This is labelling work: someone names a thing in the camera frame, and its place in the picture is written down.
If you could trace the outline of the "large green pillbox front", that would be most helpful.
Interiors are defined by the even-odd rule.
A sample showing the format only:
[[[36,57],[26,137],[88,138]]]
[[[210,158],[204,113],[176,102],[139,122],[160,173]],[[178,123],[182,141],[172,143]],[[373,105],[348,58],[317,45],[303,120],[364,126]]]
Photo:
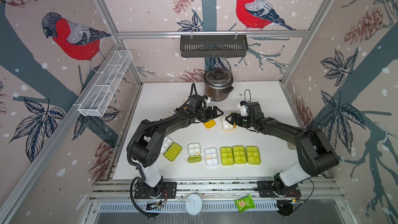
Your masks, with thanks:
[[[235,164],[246,164],[247,163],[247,156],[244,146],[237,145],[233,146],[233,158]]]

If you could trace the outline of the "clear white pillbox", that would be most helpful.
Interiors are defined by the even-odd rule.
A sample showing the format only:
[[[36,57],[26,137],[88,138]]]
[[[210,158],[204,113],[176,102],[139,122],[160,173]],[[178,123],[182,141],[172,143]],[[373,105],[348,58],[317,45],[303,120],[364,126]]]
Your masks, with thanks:
[[[217,167],[219,165],[217,149],[215,147],[209,147],[206,148],[204,152],[206,166],[208,168]]]

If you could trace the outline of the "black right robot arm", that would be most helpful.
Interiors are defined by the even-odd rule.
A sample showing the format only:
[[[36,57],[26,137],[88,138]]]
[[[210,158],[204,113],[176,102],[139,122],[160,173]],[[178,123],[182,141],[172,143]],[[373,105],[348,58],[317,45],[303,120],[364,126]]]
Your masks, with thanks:
[[[274,188],[286,189],[338,166],[339,159],[324,132],[318,128],[299,128],[265,117],[258,102],[241,101],[239,113],[226,121],[264,135],[274,136],[296,147],[298,162],[274,176]]]

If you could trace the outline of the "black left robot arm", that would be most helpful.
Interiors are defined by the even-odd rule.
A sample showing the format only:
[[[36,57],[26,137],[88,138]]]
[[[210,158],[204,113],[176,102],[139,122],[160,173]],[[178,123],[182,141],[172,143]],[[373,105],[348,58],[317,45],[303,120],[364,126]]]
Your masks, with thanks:
[[[216,106],[184,106],[174,110],[174,115],[157,121],[143,120],[126,148],[129,165],[136,167],[142,182],[150,189],[161,187],[163,176],[156,164],[164,138],[173,132],[194,123],[206,123],[222,116],[224,112]]]

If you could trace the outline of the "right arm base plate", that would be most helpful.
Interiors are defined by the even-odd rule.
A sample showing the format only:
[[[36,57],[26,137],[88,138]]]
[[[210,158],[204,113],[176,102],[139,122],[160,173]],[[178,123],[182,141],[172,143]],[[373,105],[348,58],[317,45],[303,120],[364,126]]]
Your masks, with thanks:
[[[261,198],[300,198],[301,192],[297,184],[285,186],[280,181],[258,181],[255,191]]]

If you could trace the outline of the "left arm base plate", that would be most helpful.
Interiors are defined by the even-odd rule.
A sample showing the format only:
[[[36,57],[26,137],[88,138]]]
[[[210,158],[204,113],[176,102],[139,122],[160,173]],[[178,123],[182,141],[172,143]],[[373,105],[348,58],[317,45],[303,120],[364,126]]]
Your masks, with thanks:
[[[177,192],[176,182],[159,182],[154,188],[138,182],[133,187],[134,199],[175,199]]]

